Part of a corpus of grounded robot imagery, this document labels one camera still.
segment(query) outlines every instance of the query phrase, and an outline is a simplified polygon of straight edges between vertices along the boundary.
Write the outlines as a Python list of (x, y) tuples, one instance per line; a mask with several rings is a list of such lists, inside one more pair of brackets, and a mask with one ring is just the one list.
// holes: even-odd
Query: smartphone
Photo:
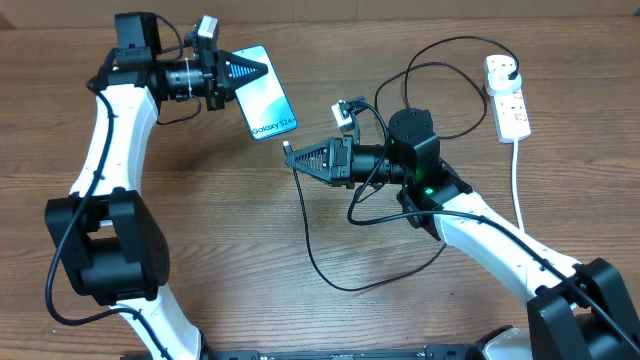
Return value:
[(266, 64), (266, 75), (238, 88), (236, 99), (244, 115), (249, 132), (255, 140), (291, 131), (298, 127), (289, 99), (271, 64), (267, 49), (262, 45), (236, 50), (234, 55)]

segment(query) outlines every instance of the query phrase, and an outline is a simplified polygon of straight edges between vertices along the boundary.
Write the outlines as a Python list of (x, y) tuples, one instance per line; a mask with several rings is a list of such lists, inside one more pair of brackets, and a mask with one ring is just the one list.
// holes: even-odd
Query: black base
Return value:
[[(257, 351), (212, 351), (202, 360), (474, 360), (481, 359), (476, 345), (428, 345), (418, 349), (344, 350), (259, 353)], [(120, 360), (151, 360), (122, 357)]]

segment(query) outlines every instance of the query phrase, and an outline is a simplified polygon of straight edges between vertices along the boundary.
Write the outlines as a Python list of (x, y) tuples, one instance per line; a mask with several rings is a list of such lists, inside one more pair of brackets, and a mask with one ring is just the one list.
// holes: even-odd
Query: white cable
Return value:
[(518, 140), (513, 141), (513, 160), (511, 161), (511, 195), (513, 196), (513, 207), (516, 211), (518, 227), (524, 231), (524, 222), (520, 212), (520, 200), (518, 199)]

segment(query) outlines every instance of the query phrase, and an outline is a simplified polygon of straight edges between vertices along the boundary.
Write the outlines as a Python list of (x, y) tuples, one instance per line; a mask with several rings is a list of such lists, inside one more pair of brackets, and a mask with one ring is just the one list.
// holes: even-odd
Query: wire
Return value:
[(92, 78), (91, 80), (89, 80), (87, 82), (87, 88), (91, 90), (91, 92), (96, 94), (96, 96), (100, 98), (100, 100), (104, 103), (105, 107), (107, 108), (107, 117), (109, 120), (108, 128), (107, 128), (107, 136), (104, 142), (104, 147), (102, 149), (102, 154), (100, 155), (100, 159), (98, 161), (98, 166), (96, 167), (96, 170), (93, 173), (93, 180), (91, 181), (91, 184), (89, 185), (89, 188), (87, 189), (85, 196), (82, 198), (82, 200), (80, 201), (80, 204), (78, 205), (73, 216), (71, 217), (71, 220), (69, 221), (69, 225), (67, 225), (67, 228), (65, 229), (62, 239), (60, 240), (60, 243), (58, 244), (56, 251), (53, 255), (53, 259), (51, 260), (51, 266), (49, 267), (49, 273), (47, 275), (47, 282), (45, 285), (45, 294), (44, 294), (45, 304), (47, 306), (47, 310), (49, 311), (49, 314), (51, 315), (51, 317), (54, 318), (59, 323), (67, 326), (84, 325), (97, 320), (104, 319), (108, 316), (115, 315), (115, 314), (123, 314), (123, 313), (131, 314), (134, 320), (140, 321), (144, 329), (149, 334), (149, 338), (154, 343), (154, 345), (158, 348), (158, 351), (160, 352), (161, 356), (163, 358), (166, 358), (167, 360), (172, 360), (171, 356), (167, 352), (167, 349), (162, 347), (162, 344), (160, 343), (160, 340), (156, 336), (155, 332), (153, 331), (153, 328), (151, 328), (151, 325), (142, 316), (142, 313), (140, 311), (136, 311), (131, 308), (117, 308), (117, 309), (109, 309), (107, 311), (104, 311), (99, 314), (95, 314), (83, 319), (67, 319), (62, 315), (60, 315), (60, 313), (58, 313), (58, 311), (55, 308), (55, 305), (53, 304), (53, 282), (58, 269), (58, 263), (60, 262), (60, 257), (64, 250), (64, 246), (67, 243), (67, 239), (69, 238), (69, 235), (71, 234), (71, 230), (77, 225), (80, 216), (84, 215), (84, 210), (87, 207), (87, 204), (91, 199), (91, 196), (95, 192), (96, 187), (98, 186), (98, 182), (102, 178), (102, 172), (104, 170), (104, 167), (107, 161), (107, 155), (109, 154), (111, 140), (113, 139), (115, 114), (113, 113), (113, 108), (111, 107), (111, 104), (109, 103), (107, 98), (99, 90), (97, 90), (94, 87), (95, 81), (96, 81), (96, 78)]
[(166, 123), (160, 122), (160, 120), (156, 120), (156, 124), (158, 124), (158, 125), (171, 125), (171, 124), (179, 123), (179, 122), (182, 122), (182, 121), (187, 121), (187, 120), (193, 119), (194, 117), (198, 116), (198, 114), (200, 114), (200, 112), (202, 111), (202, 101), (200, 101), (200, 99), (197, 96), (192, 96), (191, 98), (192, 99), (196, 99), (196, 101), (198, 102), (198, 108), (196, 109), (196, 112), (194, 112), (193, 114), (191, 114), (189, 116), (185, 116), (183, 118), (180, 118), (180, 119), (167, 121)]
[(520, 200), (518, 199), (518, 140), (513, 142), (513, 159), (511, 160), (511, 196), (513, 197), (513, 208), (516, 211), (518, 228), (524, 232), (524, 222), (520, 212)]
[(470, 128), (468, 128), (467, 130), (455, 134), (455, 135), (448, 135), (448, 136), (439, 136), (440, 139), (442, 140), (451, 140), (451, 139), (456, 139), (459, 137), (462, 137), (464, 135), (467, 135), (468, 133), (472, 132), (473, 130), (475, 130), (475, 128), (477, 128), (478, 126), (480, 126), (480, 124), (482, 124), (482, 122), (484, 121), (485, 117), (487, 116), (487, 99), (484, 97), (484, 94), (482, 92), (482, 89), (478, 86), (478, 84), (476, 84), (467, 74), (465, 74), (464, 72), (462, 72), (462, 70), (458, 69), (457, 67), (451, 65), (451, 64), (447, 64), (447, 63), (443, 63), (443, 62), (428, 62), (428, 63), (423, 63), (423, 64), (419, 64), (413, 67), (409, 67), (407, 70), (402, 71), (398, 74), (396, 74), (395, 76), (391, 77), (390, 79), (388, 79), (387, 81), (383, 82), (378, 89), (376, 90), (376, 95), (374, 97), (374, 107), (376, 110), (378, 110), (378, 95), (380, 94), (380, 90), (382, 90), (383, 87), (385, 87), (387, 84), (389, 84), (390, 82), (396, 80), (397, 78), (399, 78), (402, 75), (408, 74), (411, 71), (423, 68), (423, 67), (427, 67), (427, 66), (444, 66), (444, 67), (448, 67), (449, 69), (457, 72), (458, 74), (460, 74), (462, 77), (465, 78), (465, 80), (467, 80), (469, 82), (469, 84), (471, 84), (471, 86), (473, 86), (474, 90), (478, 93), (478, 95), (480, 95), (480, 99), (482, 100), (482, 106), (484, 107), (483, 111), (482, 111), (482, 116), (480, 116), (480, 120), (478, 120), (475, 124), (473, 124)]
[(423, 52), (431, 49), (434, 46), (446, 43), (446, 42), (450, 42), (450, 41), (454, 41), (454, 40), (480, 40), (480, 41), (484, 41), (484, 42), (488, 42), (489, 44), (493, 44), (499, 48), (501, 48), (502, 50), (506, 51), (507, 53), (509, 53), (509, 55), (511, 55), (511, 57), (513, 57), (513, 60), (516, 62), (516, 69), (513, 70), (513, 72), (511, 74), (509, 74), (509, 80), (513, 80), (518, 76), (518, 70), (520, 69), (520, 62), (518, 61), (518, 58), (516, 57), (516, 55), (509, 49), (507, 49), (506, 46), (500, 44), (497, 41), (491, 40), (491, 39), (487, 39), (487, 38), (483, 38), (480, 36), (455, 36), (455, 37), (451, 37), (451, 38), (447, 38), (444, 40), (440, 40), (437, 41), (429, 46), (427, 46), (426, 48), (418, 51), (417, 54), (415, 54), (413, 56), (413, 58), (411, 59), (411, 61), (409, 61), (409, 66), (407, 66), (407, 72), (405, 72), (404, 74), (404, 102), (407, 106), (407, 109), (410, 108), (411, 106), (409, 105), (409, 94), (408, 94), (408, 83), (409, 83), (409, 71), (411, 69), (411, 65), (413, 65), (413, 62), (418, 58), (418, 56), (420, 56)]
[(182, 54), (184, 53), (184, 44), (182, 43), (182, 37), (180, 36), (180, 32), (164, 16), (156, 14), (156, 19), (160, 19), (160, 21), (162, 21), (168, 27), (170, 27), (171, 30), (173, 30), (173, 33), (176, 34), (176, 38), (178, 38), (178, 45), (177, 46), (172, 46), (172, 47), (167, 48), (167, 49), (162, 49), (162, 50), (160, 50), (160, 54), (166, 54), (166, 53), (171, 52), (171, 51), (180, 50), (180, 53), (178, 53), (178, 56), (176, 56), (175, 58), (166, 59), (166, 60), (158, 60), (158, 61), (160, 61), (160, 62), (176, 62), (176, 61), (182, 59)]
[(329, 286), (331, 286), (334, 289), (337, 289), (337, 290), (340, 290), (340, 291), (346, 291), (346, 292), (356, 292), (356, 291), (362, 291), (362, 290), (366, 290), (366, 289), (371, 289), (373, 287), (389, 284), (391, 282), (394, 282), (394, 281), (397, 281), (397, 280), (400, 280), (400, 279), (404, 279), (406, 277), (409, 277), (409, 276), (411, 276), (413, 274), (416, 274), (416, 273), (424, 270), (425, 268), (427, 268), (434, 261), (436, 261), (438, 256), (440, 256), (440, 254), (442, 254), (444, 249), (447, 247), (447, 244), (443, 244), (442, 247), (440, 248), (440, 250), (438, 250), (438, 252), (436, 252), (436, 254), (433, 255), (433, 257), (431, 259), (429, 259), (429, 261), (427, 261), (424, 265), (422, 265), (422, 266), (420, 266), (420, 267), (418, 267), (418, 268), (416, 268), (414, 270), (411, 270), (409, 272), (406, 272), (404, 274), (401, 274), (401, 275), (398, 275), (398, 276), (394, 276), (394, 277), (386, 279), (386, 280), (378, 281), (378, 282), (375, 282), (373, 284), (357, 287), (357, 288), (345, 288), (345, 287), (338, 286), (338, 285), (334, 284), (333, 282), (331, 282), (331, 280), (329, 280), (322, 273), (322, 271), (320, 270), (320, 268), (316, 264), (316, 261), (315, 261), (315, 259), (313, 257), (313, 252), (311, 251), (311, 241), (309, 240), (309, 222), (307, 220), (307, 210), (304, 207), (304, 198), (302, 196), (302, 188), (300, 187), (300, 180), (298, 180), (298, 172), (295, 169), (293, 169), (293, 178), (296, 181), (296, 187), (298, 188), (298, 196), (300, 197), (300, 207), (302, 208), (302, 220), (304, 221), (304, 233), (305, 233), (305, 238), (306, 238), (306, 242), (307, 242), (307, 253), (309, 254), (309, 260), (311, 260), (311, 265), (313, 265), (313, 268), (316, 270), (316, 273), (318, 273), (318, 275), (320, 275), (322, 280), (324, 280), (327, 284), (329, 284)]
[(375, 193), (377, 193), (378, 191), (380, 191), (380, 189), (382, 189), (382, 186), (384, 186), (384, 185), (381, 185), (381, 186), (380, 186), (380, 187), (378, 187), (378, 188), (374, 188), (374, 189), (373, 189), (373, 191), (372, 191), (370, 194), (368, 194), (367, 196), (365, 196), (365, 197), (363, 197), (362, 199), (358, 200), (358, 204), (360, 204), (361, 202), (364, 202), (365, 200), (367, 200), (368, 198), (370, 198), (373, 194), (375, 194)]

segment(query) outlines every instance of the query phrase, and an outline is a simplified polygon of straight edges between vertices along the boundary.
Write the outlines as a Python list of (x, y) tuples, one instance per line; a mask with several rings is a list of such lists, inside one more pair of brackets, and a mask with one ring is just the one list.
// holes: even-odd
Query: electrical socket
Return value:
[(498, 141), (512, 143), (515, 140), (524, 140), (531, 135), (529, 116), (521, 89), (509, 95), (492, 96), (491, 108), (498, 132)]
[(507, 55), (487, 56), (484, 61), (484, 73), (487, 79), (487, 93), (491, 96), (512, 94), (522, 87), (520, 73), (510, 80), (509, 75), (516, 69), (515, 60)]

